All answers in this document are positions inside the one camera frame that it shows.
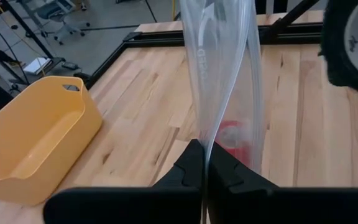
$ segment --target yellow bin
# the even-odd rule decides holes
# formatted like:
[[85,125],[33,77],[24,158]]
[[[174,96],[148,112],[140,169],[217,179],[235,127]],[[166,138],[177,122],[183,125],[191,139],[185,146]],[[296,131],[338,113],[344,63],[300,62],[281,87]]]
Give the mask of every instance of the yellow bin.
[[27,87],[0,111],[0,200],[44,201],[101,123],[79,78],[46,77]]

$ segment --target butcher block tabletop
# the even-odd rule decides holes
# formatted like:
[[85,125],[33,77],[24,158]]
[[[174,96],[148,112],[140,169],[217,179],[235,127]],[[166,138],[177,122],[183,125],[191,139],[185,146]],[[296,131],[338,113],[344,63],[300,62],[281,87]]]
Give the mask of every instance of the butcher block tabletop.
[[[297,22],[322,16],[310,11]],[[166,22],[137,30],[179,29]],[[262,175],[279,186],[358,187],[358,92],[332,86],[318,52],[318,45],[262,46]],[[104,123],[58,190],[151,186],[197,137],[184,47],[127,49],[90,93]],[[0,224],[41,224],[42,207],[0,201]]]

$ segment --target plastic bag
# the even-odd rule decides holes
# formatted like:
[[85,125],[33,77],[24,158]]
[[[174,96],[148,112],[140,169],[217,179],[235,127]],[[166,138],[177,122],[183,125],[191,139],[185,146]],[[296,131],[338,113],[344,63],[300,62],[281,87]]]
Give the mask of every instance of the plastic bag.
[[254,0],[180,3],[206,176],[214,141],[260,173],[263,110]]

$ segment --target red object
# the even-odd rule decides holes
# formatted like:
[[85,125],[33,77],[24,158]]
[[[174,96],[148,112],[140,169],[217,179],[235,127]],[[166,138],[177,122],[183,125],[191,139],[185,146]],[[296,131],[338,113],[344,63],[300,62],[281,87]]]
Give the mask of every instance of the red object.
[[250,144],[245,140],[235,139],[239,131],[244,129],[243,126],[244,124],[239,121],[222,121],[219,125],[215,141],[232,156],[249,167]]

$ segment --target basket handle hole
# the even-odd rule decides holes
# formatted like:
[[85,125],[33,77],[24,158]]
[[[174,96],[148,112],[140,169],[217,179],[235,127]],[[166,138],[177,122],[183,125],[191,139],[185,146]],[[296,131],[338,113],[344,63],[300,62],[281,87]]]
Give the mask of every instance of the basket handle hole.
[[80,89],[76,85],[62,85],[65,90],[79,91]]

